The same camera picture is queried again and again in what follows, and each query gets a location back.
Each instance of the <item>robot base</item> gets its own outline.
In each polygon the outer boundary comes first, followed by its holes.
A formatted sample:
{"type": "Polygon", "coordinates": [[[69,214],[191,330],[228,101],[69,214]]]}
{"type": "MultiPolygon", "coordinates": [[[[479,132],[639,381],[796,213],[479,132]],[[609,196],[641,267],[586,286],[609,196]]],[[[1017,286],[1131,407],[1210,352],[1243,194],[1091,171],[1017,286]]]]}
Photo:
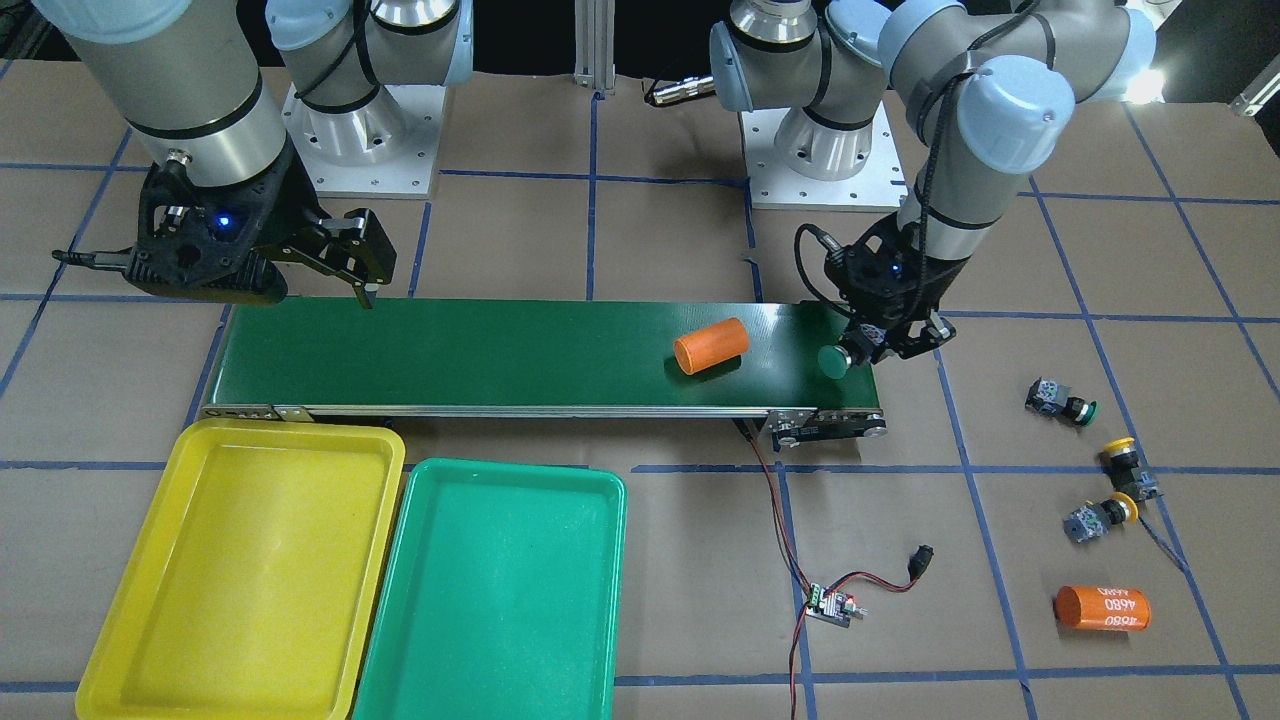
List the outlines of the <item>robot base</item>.
{"type": "Polygon", "coordinates": [[[298,149],[320,197],[393,197],[422,200],[431,196],[435,158],[444,123],[447,88],[438,85],[389,85],[387,90],[404,110],[410,137],[392,158],[372,165],[338,165],[316,152],[302,135],[302,101],[289,86],[284,101],[284,127],[298,149]]]}
{"type": "Polygon", "coordinates": [[[836,210],[892,213],[906,197],[906,179],[897,159],[884,105],[876,109],[874,141],[861,172],[846,181],[818,181],[792,170],[778,158],[773,136],[787,109],[739,113],[742,151],[751,178],[751,208],[762,210],[836,210]]]}

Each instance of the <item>tiled floor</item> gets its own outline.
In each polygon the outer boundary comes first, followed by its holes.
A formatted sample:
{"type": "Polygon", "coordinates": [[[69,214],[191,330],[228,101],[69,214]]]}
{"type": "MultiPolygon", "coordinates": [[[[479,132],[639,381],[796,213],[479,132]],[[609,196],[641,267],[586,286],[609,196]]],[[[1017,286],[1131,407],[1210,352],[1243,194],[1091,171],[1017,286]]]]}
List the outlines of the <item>tiled floor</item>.
{"type": "MultiPolygon", "coordinates": [[[[279,70],[269,81],[279,95],[279,70]]],[[[908,168],[923,149],[886,100],[908,168]]],[[[640,83],[477,76],[447,113],[430,204],[371,201],[399,250],[393,296],[791,302],[791,234],[851,241],[861,214],[750,211],[732,115],[654,110],[640,83]]],[[[168,451],[227,320],[55,247],[131,242],[146,156],[83,68],[0,70],[0,717],[67,720],[168,451]]],[[[1280,717],[1280,160],[1224,106],[1088,105],[945,309],[959,337],[876,369],[891,432],[767,459],[801,564],[867,569],[872,615],[810,623],[800,716],[1280,717]],[[1100,404],[1083,432],[1021,406],[1037,375],[1100,404]],[[1102,443],[1133,434],[1164,480],[1142,532],[1070,543],[1102,443]],[[1144,633],[1061,630],[1069,583],[1143,589],[1144,633]]],[[[326,201],[332,211],[353,205],[326,201]]],[[[820,255],[806,250],[810,266],[820,255]]],[[[344,295],[289,272],[293,288],[344,295]]],[[[727,421],[416,420],[407,460],[618,473],[631,503],[614,715],[783,717],[795,602],[768,493],[727,421]]]]}

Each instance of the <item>metal post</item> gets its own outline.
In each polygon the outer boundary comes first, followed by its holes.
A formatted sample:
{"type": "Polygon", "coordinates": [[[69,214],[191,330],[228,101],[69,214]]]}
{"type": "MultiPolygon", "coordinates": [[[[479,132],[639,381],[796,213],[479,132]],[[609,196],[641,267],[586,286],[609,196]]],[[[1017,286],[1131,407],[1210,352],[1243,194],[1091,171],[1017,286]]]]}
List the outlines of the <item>metal post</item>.
{"type": "Polygon", "coordinates": [[[582,87],[613,92],[613,3],[576,0],[577,64],[573,79],[582,87]]]}
{"type": "Polygon", "coordinates": [[[1231,110],[1242,118],[1256,115],[1277,90],[1280,90],[1280,55],[1271,60],[1244,92],[1231,100],[1231,110]]]}

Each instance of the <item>yellow ring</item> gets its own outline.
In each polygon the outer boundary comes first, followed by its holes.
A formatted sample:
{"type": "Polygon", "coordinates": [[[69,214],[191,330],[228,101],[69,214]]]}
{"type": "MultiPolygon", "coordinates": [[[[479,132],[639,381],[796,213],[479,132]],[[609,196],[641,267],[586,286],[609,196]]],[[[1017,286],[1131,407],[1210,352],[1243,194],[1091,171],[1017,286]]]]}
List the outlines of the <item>yellow ring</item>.
{"type": "Polygon", "coordinates": [[[1112,441],[1103,445],[1102,452],[1106,452],[1107,455],[1115,455],[1116,452],[1120,452],[1125,447],[1132,446],[1134,442],[1135,441],[1132,437],[1123,437],[1117,441],[1112,441]]]}
{"type": "Polygon", "coordinates": [[[1125,523],[1138,521],[1138,503],[1134,502],[1132,497],[1129,497],[1123,492],[1114,492],[1111,493],[1111,500],[1119,502],[1120,505],[1124,505],[1125,509],[1129,510],[1129,515],[1124,519],[1125,523]]]}

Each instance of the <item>bright light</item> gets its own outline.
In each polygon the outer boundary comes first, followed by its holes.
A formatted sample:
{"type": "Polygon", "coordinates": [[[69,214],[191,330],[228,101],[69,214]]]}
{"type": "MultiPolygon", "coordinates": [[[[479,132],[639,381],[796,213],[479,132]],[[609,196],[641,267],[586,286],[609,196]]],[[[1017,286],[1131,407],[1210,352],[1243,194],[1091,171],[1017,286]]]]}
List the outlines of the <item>bright light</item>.
{"type": "Polygon", "coordinates": [[[1165,73],[1148,68],[1134,76],[1133,81],[1129,82],[1129,90],[1125,91],[1121,100],[1138,105],[1146,102],[1164,102],[1164,92],[1165,73]]]}

